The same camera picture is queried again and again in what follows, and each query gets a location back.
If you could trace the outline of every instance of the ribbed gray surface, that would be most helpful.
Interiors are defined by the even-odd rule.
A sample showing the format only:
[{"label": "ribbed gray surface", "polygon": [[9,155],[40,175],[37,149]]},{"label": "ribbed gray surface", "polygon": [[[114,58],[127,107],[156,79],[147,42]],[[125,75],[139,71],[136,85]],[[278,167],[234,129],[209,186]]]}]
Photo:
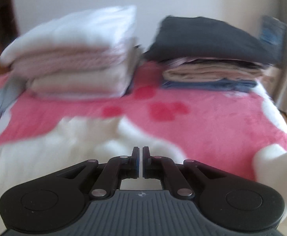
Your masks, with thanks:
[{"label": "ribbed gray surface", "polygon": [[[5,236],[27,234],[8,231]],[[169,191],[116,191],[108,200],[94,201],[85,214],[52,236],[241,236],[207,220],[191,201],[173,198]],[[251,233],[282,236],[275,229]]]}]

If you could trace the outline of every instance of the folded beige cloth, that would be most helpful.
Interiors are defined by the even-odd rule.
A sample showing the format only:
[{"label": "folded beige cloth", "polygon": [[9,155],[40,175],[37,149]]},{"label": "folded beige cloth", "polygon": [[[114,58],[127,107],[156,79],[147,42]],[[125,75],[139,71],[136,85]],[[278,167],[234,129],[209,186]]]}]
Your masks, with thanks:
[{"label": "folded beige cloth", "polygon": [[255,80],[262,69],[249,69],[226,63],[183,64],[163,72],[165,80],[177,82],[210,82],[221,79]]},{"label": "folded beige cloth", "polygon": [[122,96],[129,86],[141,49],[133,48],[119,65],[93,71],[62,72],[28,81],[27,87],[37,94],[62,97],[82,94],[88,97]]}]

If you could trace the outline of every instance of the folded black cloth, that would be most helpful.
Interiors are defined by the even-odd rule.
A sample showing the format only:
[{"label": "folded black cloth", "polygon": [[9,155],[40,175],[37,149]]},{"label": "folded black cloth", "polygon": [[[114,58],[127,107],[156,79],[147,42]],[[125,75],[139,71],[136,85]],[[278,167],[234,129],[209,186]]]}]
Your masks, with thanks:
[{"label": "folded black cloth", "polygon": [[249,93],[251,88],[257,86],[256,81],[251,80],[239,80],[231,81],[228,79],[222,79],[219,81],[211,82],[176,82],[163,80],[162,88],[188,88],[188,89],[201,89],[201,90],[214,90],[214,91],[240,91]]},{"label": "folded black cloth", "polygon": [[252,62],[242,61],[242,60],[229,60],[229,59],[196,59],[190,64],[211,64],[211,63],[226,63],[236,65],[238,67],[249,68],[249,69],[267,69],[270,64],[255,64]]},{"label": "folded black cloth", "polygon": [[180,57],[277,62],[269,48],[255,37],[223,21],[203,17],[166,17],[144,56],[157,62]]}]

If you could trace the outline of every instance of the circular pad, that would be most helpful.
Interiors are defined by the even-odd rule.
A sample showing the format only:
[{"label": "circular pad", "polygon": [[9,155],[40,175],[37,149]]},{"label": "circular pad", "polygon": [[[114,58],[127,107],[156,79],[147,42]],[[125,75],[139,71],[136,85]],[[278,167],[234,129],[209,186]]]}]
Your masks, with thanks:
[{"label": "circular pad", "polygon": [[249,190],[235,190],[227,194],[226,201],[234,208],[244,211],[254,210],[262,204],[261,196]]},{"label": "circular pad", "polygon": [[21,203],[23,207],[32,211],[48,210],[58,201],[56,193],[47,190],[37,190],[23,195]]}]

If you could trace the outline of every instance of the folded white towel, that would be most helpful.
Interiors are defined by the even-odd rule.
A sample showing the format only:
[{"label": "folded white towel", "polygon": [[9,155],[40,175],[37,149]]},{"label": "folded white towel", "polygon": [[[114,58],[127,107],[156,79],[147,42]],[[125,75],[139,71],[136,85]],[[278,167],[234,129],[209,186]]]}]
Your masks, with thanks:
[{"label": "folded white towel", "polygon": [[257,182],[277,190],[285,202],[285,211],[278,230],[287,235],[287,152],[274,144],[261,149],[253,159]]},{"label": "folded white towel", "polygon": [[132,37],[136,7],[109,7],[69,14],[43,23],[15,39],[1,54],[1,66],[30,53],[85,48],[107,50]]}]

